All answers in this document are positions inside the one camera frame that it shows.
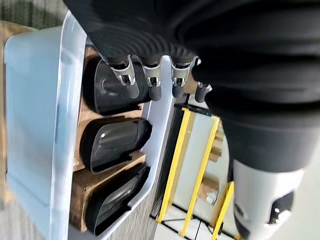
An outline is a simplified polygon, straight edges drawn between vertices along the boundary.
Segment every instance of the small box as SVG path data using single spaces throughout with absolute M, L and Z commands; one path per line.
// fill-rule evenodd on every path
M 217 201 L 218 194 L 219 180 L 204 177 L 200 185 L 198 198 L 213 206 Z

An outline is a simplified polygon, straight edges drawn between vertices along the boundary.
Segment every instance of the gray floor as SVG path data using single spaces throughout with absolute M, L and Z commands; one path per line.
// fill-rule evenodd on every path
M 0 19 L 17 24 L 43 29 L 61 25 L 67 8 L 62 0 L 0 0 Z M 134 210 L 128 219 L 114 232 L 111 240 L 152 240 L 156 223 L 149 218 L 157 184 L 151 193 Z M 0 239 L 2 240 L 42 240 L 32 221 L 12 202 L 0 210 Z

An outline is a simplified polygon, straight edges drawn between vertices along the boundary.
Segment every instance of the yellow rack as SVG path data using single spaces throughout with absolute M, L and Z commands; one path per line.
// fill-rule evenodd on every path
M 156 218 L 156 221 L 158 223 L 161 223 L 164 220 L 167 210 L 173 203 L 173 198 L 176 192 L 176 187 L 177 187 L 178 179 L 180 176 L 181 167 L 185 158 L 185 152 L 186 152 L 186 148 L 190 138 L 190 132 L 192 130 L 195 115 L 196 115 L 195 112 L 192 112 L 187 108 L 183 107 L 182 110 L 184 111 L 183 119 L 182 119 L 180 131 L 179 131 L 178 139 L 176 142 L 173 158 L 172 158 L 172 163 L 171 163 L 170 172 L 169 172 L 169 176 L 168 176 L 168 180 L 167 180 L 167 184 L 166 184 L 166 188 L 163 196 L 161 209 L 158 217 Z M 183 229 L 181 232 L 178 233 L 182 237 L 185 237 L 190 220 L 193 217 L 193 211 L 196 205 L 199 188 L 200 188 L 202 179 L 204 177 L 204 173 L 209 160 L 209 155 L 211 152 L 213 141 L 215 139 L 216 132 L 218 130 L 220 119 L 216 116 L 214 116 L 213 119 L 214 119 L 213 125 L 212 125 L 208 142 L 203 154 L 200 170 L 197 175 L 191 201 L 187 210 L 187 215 L 184 220 Z M 228 182 L 224 191 L 222 201 L 220 203 L 220 207 L 217 211 L 216 217 L 213 223 L 211 224 L 211 226 L 213 227 L 211 240 L 215 240 L 218 236 L 219 230 L 221 228 L 221 224 L 225 217 L 225 214 L 226 214 L 228 205 L 231 201 L 233 193 L 234 193 L 234 182 L 233 181 Z

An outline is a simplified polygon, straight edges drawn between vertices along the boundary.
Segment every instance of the black rubber fingertip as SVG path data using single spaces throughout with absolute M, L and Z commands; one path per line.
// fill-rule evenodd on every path
M 152 101 L 159 101 L 161 99 L 161 86 L 149 87 L 149 96 Z
M 200 88 L 199 86 L 196 86 L 196 91 L 194 95 L 194 99 L 197 103 L 203 103 L 205 101 L 205 97 L 207 93 L 210 91 L 208 88 Z
M 185 87 L 184 86 L 172 86 L 172 95 L 176 99 L 182 98 L 183 95 L 184 95 L 184 91 L 185 91 Z
M 139 87 L 137 82 L 133 85 L 126 86 L 125 88 L 129 98 L 136 99 L 139 96 Z

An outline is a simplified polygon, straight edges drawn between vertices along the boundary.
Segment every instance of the white plastic tray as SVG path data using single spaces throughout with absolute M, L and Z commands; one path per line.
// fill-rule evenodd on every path
M 132 210 L 99 237 L 69 226 L 86 38 L 68 12 L 62 27 L 15 35 L 5 45 L 7 180 L 48 240 L 105 240 L 128 217 L 154 184 L 174 104 L 171 63 L 166 56 L 162 59 L 162 98 L 143 107 L 143 117 L 153 127 L 142 149 L 151 170 L 129 203 Z

